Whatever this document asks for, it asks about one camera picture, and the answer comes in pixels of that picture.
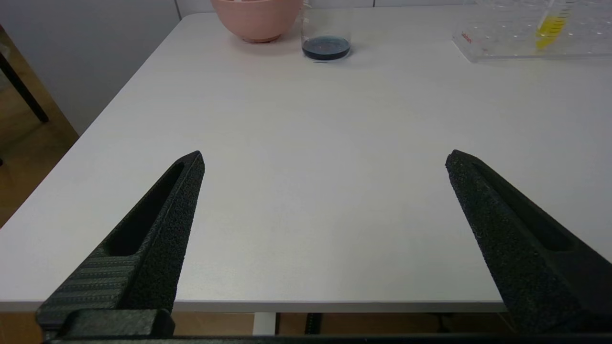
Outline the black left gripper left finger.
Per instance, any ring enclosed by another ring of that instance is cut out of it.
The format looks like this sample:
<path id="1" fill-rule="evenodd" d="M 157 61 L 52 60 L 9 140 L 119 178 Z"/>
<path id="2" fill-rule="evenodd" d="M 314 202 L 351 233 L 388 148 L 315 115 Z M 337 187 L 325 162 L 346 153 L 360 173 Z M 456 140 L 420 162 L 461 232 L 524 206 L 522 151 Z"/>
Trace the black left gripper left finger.
<path id="1" fill-rule="evenodd" d="M 177 159 L 38 308 L 43 335 L 172 335 L 204 175 L 199 151 Z"/>

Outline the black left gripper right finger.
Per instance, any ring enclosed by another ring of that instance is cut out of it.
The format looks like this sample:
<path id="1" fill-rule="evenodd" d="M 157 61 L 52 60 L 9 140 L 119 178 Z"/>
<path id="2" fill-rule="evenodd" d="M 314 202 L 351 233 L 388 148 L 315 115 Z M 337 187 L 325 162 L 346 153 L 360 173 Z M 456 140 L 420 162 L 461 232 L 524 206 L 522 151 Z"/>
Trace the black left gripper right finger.
<path id="1" fill-rule="evenodd" d="M 516 328 L 610 333 L 610 262 L 474 155 L 453 150 L 445 166 Z"/>

